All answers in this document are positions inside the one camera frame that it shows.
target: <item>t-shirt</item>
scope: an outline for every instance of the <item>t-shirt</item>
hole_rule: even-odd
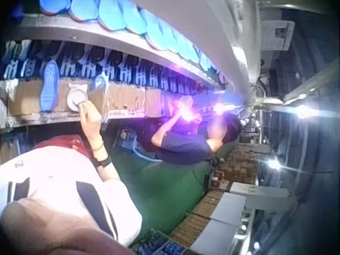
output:
[[[7,201],[13,200],[16,183],[28,177],[29,197],[43,200],[55,211],[79,217],[92,216],[77,192],[76,181],[92,184],[100,197],[109,227],[115,233],[108,209],[113,216],[118,242],[128,246],[138,236],[142,217],[124,183],[118,179],[103,182],[86,156],[63,147],[35,149],[0,166],[0,215]]]
[[[165,133],[161,147],[157,148],[159,159],[178,165],[191,165],[209,158],[213,151],[203,135]]]

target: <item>white shirt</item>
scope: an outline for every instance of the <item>white shirt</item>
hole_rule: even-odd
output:
[[[30,177],[29,197],[39,198],[54,210],[76,216],[91,217],[78,195],[75,181],[91,183],[97,190],[104,212],[113,233],[108,214],[114,218],[118,241],[128,246],[141,230],[142,217],[133,204],[124,183],[118,179],[103,182],[91,161],[83,154],[63,147],[48,146],[35,149],[0,166],[0,215],[9,194],[9,182],[15,183]]]

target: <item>red pants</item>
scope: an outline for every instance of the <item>red pants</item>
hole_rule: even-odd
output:
[[[88,150],[85,148],[85,144],[81,139],[80,135],[59,135],[57,137],[53,137],[52,139],[43,141],[34,146],[34,149],[43,148],[46,146],[59,146],[69,149],[74,149],[79,153],[82,153],[84,156],[88,157],[91,161],[93,158],[88,154]]]

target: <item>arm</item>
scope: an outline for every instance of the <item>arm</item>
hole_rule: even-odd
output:
[[[104,147],[103,139],[99,133],[101,125],[101,115],[97,111],[94,104],[90,101],[79,105],[80,123],[84,134],[86,135],[94,157],[98,161],[103,161],[108,157],[108,153]],[[103,168],[98,167],[98,173],[103,182],[110,179],[120,179],[114,165],[110,163]]]
[[[152,136],[151,143],[154,146],[161,147],[165,133],[168,132],[176,124],[180,117],[181,113],[180,111],[177,111],[177,113],[170,120],[165,122]]]

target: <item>shirt sleeve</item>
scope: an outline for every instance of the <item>shirt sleeve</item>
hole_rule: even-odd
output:
[[[161,147],[174,152],[191,152],[200,148],[205,148],[206,140],[202,135],[197,134],[177,134],[168,131],[165,133]]]
[[[111,179],[106,181],[104,185],[105,201],[117,227],[118,242],[127,247],[140,233],[142,216],[121,180]]]

